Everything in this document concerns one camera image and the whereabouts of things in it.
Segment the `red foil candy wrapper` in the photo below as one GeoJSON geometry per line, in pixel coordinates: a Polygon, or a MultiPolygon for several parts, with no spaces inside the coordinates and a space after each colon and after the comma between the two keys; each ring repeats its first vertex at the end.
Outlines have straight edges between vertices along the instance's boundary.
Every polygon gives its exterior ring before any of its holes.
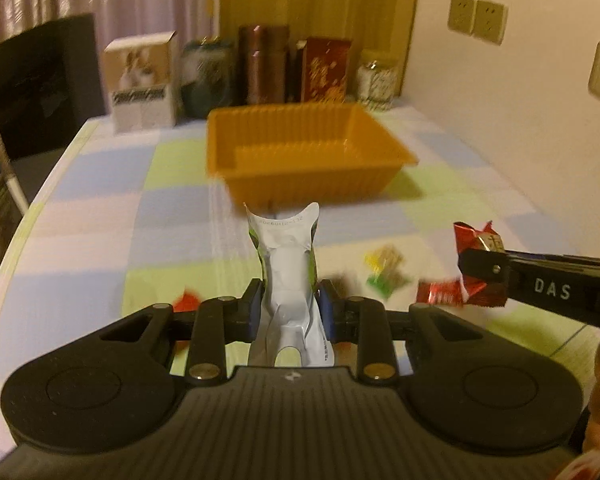
{"type": "Polygon", "coordinates": [[[482,229],[467,223],[454,223],[460,276],[449,281],[420,280],[416,301],[440,307],[504,307],[505,248],[500,234],[489,221],[482,229]]]}

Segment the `orange plastic tray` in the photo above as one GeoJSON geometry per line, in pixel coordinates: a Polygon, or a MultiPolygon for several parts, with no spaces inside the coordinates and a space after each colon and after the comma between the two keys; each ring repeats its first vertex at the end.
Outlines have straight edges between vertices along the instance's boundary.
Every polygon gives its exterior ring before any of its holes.
{"type": "Polygon", "coordinates": [[[251,210],[371,200],[417,164],[360,104],[224,107],[208,117],[208,175],[251,210]]]}

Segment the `small red candy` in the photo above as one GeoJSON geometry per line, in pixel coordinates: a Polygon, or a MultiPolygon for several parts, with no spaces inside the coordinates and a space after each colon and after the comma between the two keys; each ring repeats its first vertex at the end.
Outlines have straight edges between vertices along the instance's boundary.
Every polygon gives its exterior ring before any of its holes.
{"type": "Polygon", "coordinates": [[[195,312],[201,304],[199,296],[193,290],[185,289],[180,298],[173,304],[175,313],[195,312]]]}

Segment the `brown metal canister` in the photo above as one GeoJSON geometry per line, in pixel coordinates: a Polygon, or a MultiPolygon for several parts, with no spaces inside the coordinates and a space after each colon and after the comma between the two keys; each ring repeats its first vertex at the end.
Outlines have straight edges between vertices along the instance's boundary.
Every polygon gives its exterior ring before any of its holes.
{"type": "Polygon", "coordinates": [[[288,44],[288,25],[239,27],[237,81],[242,102],[247,105],[286,102],[288,44]]]}

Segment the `green glass jar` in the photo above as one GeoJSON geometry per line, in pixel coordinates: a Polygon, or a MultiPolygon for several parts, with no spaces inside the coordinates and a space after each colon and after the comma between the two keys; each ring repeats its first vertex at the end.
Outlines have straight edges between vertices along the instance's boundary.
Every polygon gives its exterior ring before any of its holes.
{"type": "Polygon", "coordinates": [[[180,62],[181,99],[189,118],[206,119],[212,110],[234,104],[234,44],[204,37],[185,45],[180,62]]]}

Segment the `silver green snack packet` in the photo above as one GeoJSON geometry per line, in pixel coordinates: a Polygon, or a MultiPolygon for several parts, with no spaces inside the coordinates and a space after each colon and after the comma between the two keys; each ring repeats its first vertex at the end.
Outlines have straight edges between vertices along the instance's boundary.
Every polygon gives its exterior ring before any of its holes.
{"type": "Polygon", "coordinates": [[[335,364],[317,302],[313,248],[320,205],[285,219],[247,214],[264,285],[260,321],[250,346],[254,366],[326,367],[335,364]]]}

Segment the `red gift box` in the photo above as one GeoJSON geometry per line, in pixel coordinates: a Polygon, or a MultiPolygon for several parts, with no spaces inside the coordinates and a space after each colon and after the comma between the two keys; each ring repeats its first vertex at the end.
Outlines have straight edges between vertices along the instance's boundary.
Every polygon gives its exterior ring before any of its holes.
{"type": "Polygon", "coordinates": [[[342,103],[348,86],[352,41],[309,37],[302,50],[300,101],[342,103]]]}

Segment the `clear nut jar gold lid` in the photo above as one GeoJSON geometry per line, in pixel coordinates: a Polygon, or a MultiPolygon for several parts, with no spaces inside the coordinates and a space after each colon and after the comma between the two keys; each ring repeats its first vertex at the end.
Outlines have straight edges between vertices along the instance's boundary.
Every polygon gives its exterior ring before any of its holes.
{"type": "Polygon", "coordinates": [[[356,70],[356,99],[369,110],[390,110],[396,96],[398,60],[384,51],[361,51],[356,70]]]}

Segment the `double wall socket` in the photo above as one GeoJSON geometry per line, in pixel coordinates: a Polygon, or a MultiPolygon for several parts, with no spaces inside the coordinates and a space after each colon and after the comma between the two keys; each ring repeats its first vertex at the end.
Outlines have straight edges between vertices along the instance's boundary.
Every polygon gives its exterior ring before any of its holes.
{"type": "Polygon", "coordinates": [[[448,29],[482,41],[503,42],[508,7],[490,0],[450,0],[448,29]]]}

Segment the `checkered tablecloth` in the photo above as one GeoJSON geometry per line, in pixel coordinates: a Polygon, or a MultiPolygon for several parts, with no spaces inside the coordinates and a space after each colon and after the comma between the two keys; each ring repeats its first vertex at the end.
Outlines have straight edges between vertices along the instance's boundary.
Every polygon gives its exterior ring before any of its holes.
{"type": "MultiPolygon", "coordinates": [[[[368,203],[325,206],[318,273],[347,294],[373,296],[368,256],[402,255],[406,308],[422,280],[457,274],[453,226],[491,223],[505,246],[568,254],[555,221],[471,148],[414,107],[378,115],[417,157],[368,203]]],[[[21,364],[184,292],[238,296],[260,273],[242,207],[206,173],[203,122],[117,134],[87,122],[38,192],[0,270],[0,392],[21,364]]],[[[14,442],[0,410],[0,459],[14,442]]]]}

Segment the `black monitor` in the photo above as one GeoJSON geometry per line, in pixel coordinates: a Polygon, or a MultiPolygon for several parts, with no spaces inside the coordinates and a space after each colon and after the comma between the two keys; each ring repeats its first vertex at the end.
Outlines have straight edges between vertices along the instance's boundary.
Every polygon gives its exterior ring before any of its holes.
{"type": "Polygon", "coordinates": [[[87,119],[105,114],[93,15],[0,42],[0,133],[11,160],[66,148],[87,119]]]}

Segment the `yellow green candy pair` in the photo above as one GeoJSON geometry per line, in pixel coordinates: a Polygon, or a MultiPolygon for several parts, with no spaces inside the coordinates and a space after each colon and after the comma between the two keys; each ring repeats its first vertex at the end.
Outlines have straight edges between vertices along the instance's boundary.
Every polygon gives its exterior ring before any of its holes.
{"type": "Polygon", "coordinates": [[[381,246],[365,256],[365,264],[370,269],[367,285],[382,299],[389,299],[398,289],[411,284],[401,266],[404,263],[402,252],[396,246],[381,246]]]}

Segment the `white product box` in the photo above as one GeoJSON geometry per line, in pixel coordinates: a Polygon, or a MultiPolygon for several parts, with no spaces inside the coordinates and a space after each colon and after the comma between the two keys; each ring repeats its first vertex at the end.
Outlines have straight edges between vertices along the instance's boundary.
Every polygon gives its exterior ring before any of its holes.
{"type": "Polygon", "coordinates": [[[176,32],[112,40],[102,68],[117,132],[171,128],[178,119],[176,32]]]}

